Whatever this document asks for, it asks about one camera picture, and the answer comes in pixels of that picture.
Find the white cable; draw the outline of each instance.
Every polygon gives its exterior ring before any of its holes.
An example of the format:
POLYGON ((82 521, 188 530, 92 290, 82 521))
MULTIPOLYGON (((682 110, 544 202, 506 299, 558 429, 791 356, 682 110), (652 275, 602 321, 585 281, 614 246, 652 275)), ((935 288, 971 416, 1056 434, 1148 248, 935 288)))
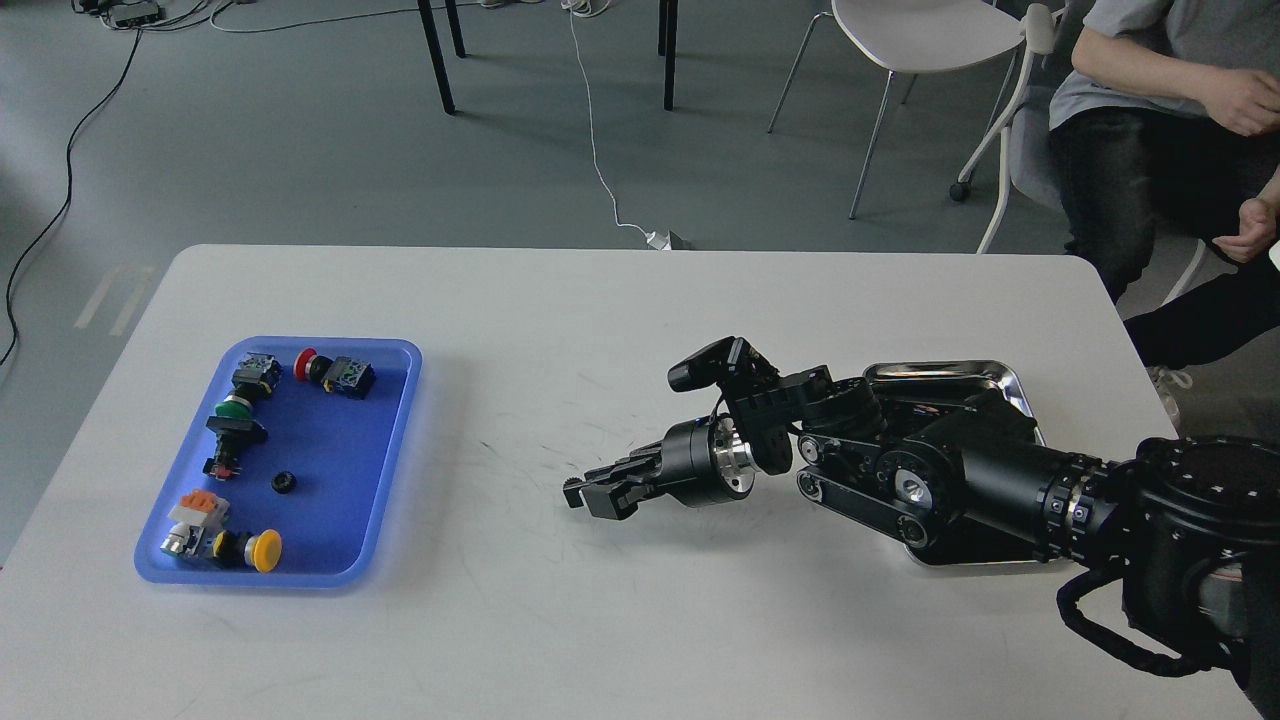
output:
POLYGON ((575 18, 594 18, 600 13, 609 9, 609 3, 613 0, 604 0, 604 5, 599 9, 591 8, 591 0, 561 0, 561 9, 568 10, 575 18))
POLYGON ((631 223, 623 223, 618 218, 618 199, 613 195, 613 190, 609 188, 609 183, 604 182, 604 173, 600 172, 599 154, 595 149, 595 109, 591 105, 591 81, 586 78, 586 65, 582 64, 582 49, 577 44, 577 29, 573 27, 573 18, 576 15, 570 12, 568 14, 568 31, 573 36, 573 53, 577 55, 577 67, 582 70, 582 83, 586 85, 586 122, 591 132, 591 164, 595 165, 595 177, 600 178, 600 184, 604 186, 604 192, 609 193, 609 200, 613 202, 613 224, 620 228, 635 228, 645 234, 648 240, 653 233, 645 231, 640 225, 634 225, 631 223))

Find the black pants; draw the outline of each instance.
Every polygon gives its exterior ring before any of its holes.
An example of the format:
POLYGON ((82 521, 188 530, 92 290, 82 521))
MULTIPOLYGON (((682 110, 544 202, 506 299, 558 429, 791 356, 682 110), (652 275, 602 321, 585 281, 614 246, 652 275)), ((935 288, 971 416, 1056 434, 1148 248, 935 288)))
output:
MULTIPOLYGON (((1100 108, 1050 135, 1066 251, 1098 270, 1116 300, 1151 261, 1157 219, 1206 241, 1239 232, 1240 204, 1280 163, 1280 136, 1236 136, 1208 119, 1100 108)), ((1210 249, 1221 256, 1216 246, 1210 249)), ((1225 357, 1280 325, 1280 273, 1266 255, 1125 323, 1146 365, 1183 368, 1225 357)))

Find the blue tray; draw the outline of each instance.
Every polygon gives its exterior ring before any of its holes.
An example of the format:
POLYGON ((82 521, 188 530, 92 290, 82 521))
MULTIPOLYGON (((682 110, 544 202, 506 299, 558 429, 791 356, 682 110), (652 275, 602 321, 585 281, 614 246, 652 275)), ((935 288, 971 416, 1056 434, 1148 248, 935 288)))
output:
POLYGON ((421 366, 422 354, 403 340, 261 336, 232 346, 138 537, 133 551, 138 575, 152 583, 271 588, 333 588, 355 579, 378 544, 421 366), (355 400, 294 379, 293 360, 306 347, 369 363, 375 374, 369 395, 355 400), (271 397, 253 406, 268 439, 241 455, 238 475, 215 480, 204 474, 216 445, 205 420, 232 389, 232 374, 246 352, 271 354, 283 368, 271 397), (271 489, 271 478, 282 470, 298 479, 288 495, 271 489), (174 524, 169 511, 193 488, 230 502, 228 529, 280 533, 283 551, 275 569, 224 569, 164 553, 160 544, 174 524))

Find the robotic arm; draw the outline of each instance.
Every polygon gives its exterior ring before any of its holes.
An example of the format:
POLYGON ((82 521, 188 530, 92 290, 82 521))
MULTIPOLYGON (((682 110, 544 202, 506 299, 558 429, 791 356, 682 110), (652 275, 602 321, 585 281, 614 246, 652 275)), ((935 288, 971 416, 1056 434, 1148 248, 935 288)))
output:
POLYGON ((699 350, 667 382, 676 392, 717 386, 727 413, 568 479, 571 507, 622 520, 663 495, 690 507, 742 500, 756 474, 791 469, 795 434, 808 500, 925 562, 978 536, 1039 561, 1074 560, 1088 571, 1057 594, 1071 630, 1156 675, 1228 669, 1266 720, 1280 720, 1280 447, 1151 438, 1133 460, 1105 462, 1036 445, 1036 421, 998 391, 938 402, 861 377, 833 380, 826 365, 783 377, 739 337, 699 350), (1076 609, 1115 580, 1130 625, 1180 657, 1076 609))

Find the chair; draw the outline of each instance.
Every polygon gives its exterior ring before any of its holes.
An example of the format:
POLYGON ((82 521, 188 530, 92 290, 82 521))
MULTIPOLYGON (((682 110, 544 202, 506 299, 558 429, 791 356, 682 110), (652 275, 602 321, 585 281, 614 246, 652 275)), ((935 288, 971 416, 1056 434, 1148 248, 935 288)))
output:
MULTIPOLYGON (((978 243, 978 254, 987 251, 1000 229, 1011 188, 1046 208, 1062 208, 1057 172, 1048 149, 1048 105, 1053 92, 1071 73, 1071 50, 1093 3, 1094 0, 1068 0, 1065 8, 1052 14, 1043 6, 1032 5, 1023 19, 1027 45, 1009 104, 951 186, 952 200, 963 202, 969 197, 969 183, 978 158, 993 136, 998 135, 1000 190, 991 222, 978 243)), ((1197 242, 1190 261, 1164 302, 1183 293, 1203 259, 1204 243, 1197 242)))
POLYGON ((867 158, 849 210, 849 219, 854 219, 884 122, 893 77, 905 73, 911 76, 914 83, 918 74, 959 70, 991 60, 1016 47, 1023 40, 1023 28, 1015 18, 980 0, 831 0, 831 12, 818 13, 809 22, 800 51, 782 87, 782 97, 769 120, 769 133, 782 111, 813 28, 824 17, 835 18, 840 29, 869 60, 888 70, 876 127, 872 129, 867 158))

